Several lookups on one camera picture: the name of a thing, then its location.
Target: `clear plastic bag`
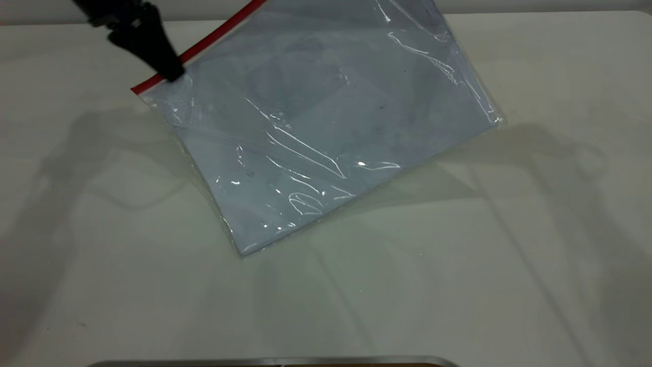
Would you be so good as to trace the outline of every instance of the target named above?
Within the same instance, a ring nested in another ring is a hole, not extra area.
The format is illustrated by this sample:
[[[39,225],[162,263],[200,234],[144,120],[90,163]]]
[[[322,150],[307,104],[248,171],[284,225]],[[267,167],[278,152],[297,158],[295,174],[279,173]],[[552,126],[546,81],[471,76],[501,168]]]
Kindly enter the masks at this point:
[[[134,88],[247,255],[496,126],[431,0],[254,0]]]

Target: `red zipper seal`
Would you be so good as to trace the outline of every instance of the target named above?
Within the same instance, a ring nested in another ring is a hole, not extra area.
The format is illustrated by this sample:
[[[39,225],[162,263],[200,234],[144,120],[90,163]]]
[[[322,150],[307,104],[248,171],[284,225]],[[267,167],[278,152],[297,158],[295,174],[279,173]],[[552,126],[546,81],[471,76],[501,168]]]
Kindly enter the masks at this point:
[[[221,39],[226,33],[229,33],[233,28],[240,24],[243,20],[247,19],[253,12],[255,12],[262,4],[267,2],[267,0],[252,0],[249,4],[245,5],[244,8],[240,9],[239,12],[235,13],[234,16],[229,18],[222,25],[217,27],[213,32],[210,32],[206,37],[201,41],[197,42],[193,47],[189,48],[186,52],[179,56],[182,63],[187,63],[193,57],[197,56],[200,52],[204,51],[210,45],[215,43],[218,39]],[[149,88],[161,83],[163,77],[160,74],[152,76],[150,79],[138,84],[137,86],[131,88],[131,90],[139,95],[144,91],[147,91]]]

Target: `table surface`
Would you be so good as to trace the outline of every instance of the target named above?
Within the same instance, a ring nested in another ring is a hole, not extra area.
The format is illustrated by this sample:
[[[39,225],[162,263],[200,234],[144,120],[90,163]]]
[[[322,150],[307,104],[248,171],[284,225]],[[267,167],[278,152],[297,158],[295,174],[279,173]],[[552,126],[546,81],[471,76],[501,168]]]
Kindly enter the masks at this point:
[[[145,65],[103,29],[0,27],[0,365],[652,363],[652,18],[447,19],[508,125],[247,258],[129,91]]]

